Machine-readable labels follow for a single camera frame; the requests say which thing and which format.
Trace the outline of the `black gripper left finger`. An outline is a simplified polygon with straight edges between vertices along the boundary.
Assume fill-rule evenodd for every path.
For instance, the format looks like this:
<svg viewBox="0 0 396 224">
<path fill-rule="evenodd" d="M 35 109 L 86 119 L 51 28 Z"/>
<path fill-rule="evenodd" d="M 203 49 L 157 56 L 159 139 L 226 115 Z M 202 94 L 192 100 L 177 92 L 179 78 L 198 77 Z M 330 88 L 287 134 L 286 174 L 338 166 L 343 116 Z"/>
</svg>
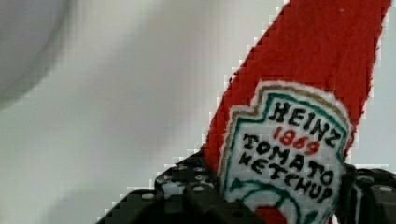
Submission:
<svg viewBox="0 0 396 224">
<path fill-rule="evenodd" d="M 240 202 L 228 203 L 202 152 L 156 177 L 153 189 L 130 192 L 96 224 L 265 224 Z"/>
</svg>

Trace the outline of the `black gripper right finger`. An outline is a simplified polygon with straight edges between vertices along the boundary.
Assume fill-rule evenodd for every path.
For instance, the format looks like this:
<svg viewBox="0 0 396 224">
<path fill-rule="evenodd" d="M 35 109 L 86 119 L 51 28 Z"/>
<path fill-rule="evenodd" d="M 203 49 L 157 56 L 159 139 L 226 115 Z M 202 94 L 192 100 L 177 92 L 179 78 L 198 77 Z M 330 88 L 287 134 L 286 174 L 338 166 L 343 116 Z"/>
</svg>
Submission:
<svg viewBox="0 0 396 224">
<path fill-rule="evenodd" d="M 346 164 L 335 216 L 338 224 L 396 224 L 395 174 Z"/>
</svg>

